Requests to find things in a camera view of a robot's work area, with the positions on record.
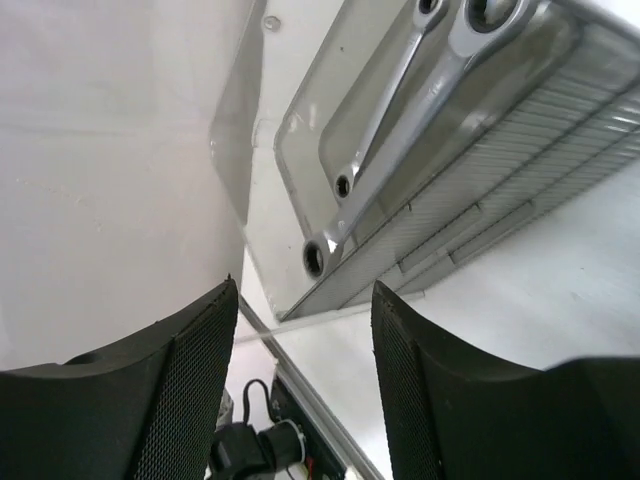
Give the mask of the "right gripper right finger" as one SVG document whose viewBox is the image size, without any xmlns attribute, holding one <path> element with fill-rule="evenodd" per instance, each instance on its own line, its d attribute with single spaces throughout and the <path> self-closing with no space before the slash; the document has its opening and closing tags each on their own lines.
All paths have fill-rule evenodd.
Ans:
<svg viewBox="0 0 640 480">
<path fill-rule="evenodd" d="M 382 282 L 371 328 L 395 478 L 638 477 L 637 358 L 529 368 L 441 328 Z"/>
</svg>

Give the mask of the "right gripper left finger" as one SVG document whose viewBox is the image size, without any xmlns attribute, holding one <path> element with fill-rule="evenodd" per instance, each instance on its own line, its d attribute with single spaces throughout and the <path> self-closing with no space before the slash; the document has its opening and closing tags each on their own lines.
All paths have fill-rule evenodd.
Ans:
<svg viewBox="0 0 640 480">
<path fill-rule="evenodd" d="M 5 479 L 201 479 L 238 315 L 227 279 L 66 363 L 1 375 Z"/>
</svg>

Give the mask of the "small ratchet wrench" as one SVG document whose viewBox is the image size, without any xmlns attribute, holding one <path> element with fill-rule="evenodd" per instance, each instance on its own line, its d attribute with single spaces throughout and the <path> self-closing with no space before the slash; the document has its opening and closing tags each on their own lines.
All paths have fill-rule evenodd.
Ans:
<svg viewBox="0 0 640 480">
<path fill-rule="evenodd" d="M 375 97 L 376 104 L 367 117 L 367 122 L 358 145 L 350 160 L 336 174 L 333 193 L 339 203 L 346 200 L 363 173 L 367 157 L 399 88 L 424 38 L 445 18 L 449 1 L 413 1 L 410 30 L 403 48 L 392 56 L 393 69 L 384 77 L 383 89 Z"/>
</svg>

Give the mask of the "clear plastic drawer organizer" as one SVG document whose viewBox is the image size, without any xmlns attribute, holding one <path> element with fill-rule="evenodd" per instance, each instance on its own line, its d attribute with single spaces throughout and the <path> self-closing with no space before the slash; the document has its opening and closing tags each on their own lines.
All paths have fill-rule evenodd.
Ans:
<svg viewBox="0 0 640 480">
<path fill-rule="evenodd" d="M 210 130 L 268 305 L 423 291 L 639 156 L 635 1 L 255 1 Z"/>
</svg>

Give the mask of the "large ratchet wrench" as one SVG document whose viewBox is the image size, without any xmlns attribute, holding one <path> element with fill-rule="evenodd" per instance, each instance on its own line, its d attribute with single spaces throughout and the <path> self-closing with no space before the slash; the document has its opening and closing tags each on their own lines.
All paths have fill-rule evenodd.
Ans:
<svg viewBox="0 0 640 480">
<path fill-rule="evenodd" d="M 512 41 L 533 16 L 536 4 L 519 0 L 496 18 L 486 17 L 485 1 L 463 1 L 456 12 L 447 43 L 428 78 L 409 100 L 366 167 L 349 197 L 327 225 L 308 239 L 303 266 L 314 280 L 340 262 L 346 241 L 363 219 L 410 149 L 474 67 Z"/>
</svg>

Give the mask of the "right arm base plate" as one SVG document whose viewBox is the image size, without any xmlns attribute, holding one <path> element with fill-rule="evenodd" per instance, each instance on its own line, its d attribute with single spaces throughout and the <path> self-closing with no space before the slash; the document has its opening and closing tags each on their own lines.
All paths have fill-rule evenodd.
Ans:
<svg viewBox="0 0 640 480">
<path fill-rule="evenodd" d="M 250 421 L 250 389 L 262 388 L 269 425 L 259 430 Z M 324 436 L 303 409 L 280 373 L 267 385 L 249 380 L 241 397 L 240 420 L 233 419 L 234 402 L 223 393 L 216 430 L 209 453 L 207 479 L 292 479 L 301 470 L 303 479 L 343 479 L 341 463 Z"/>
</svg>

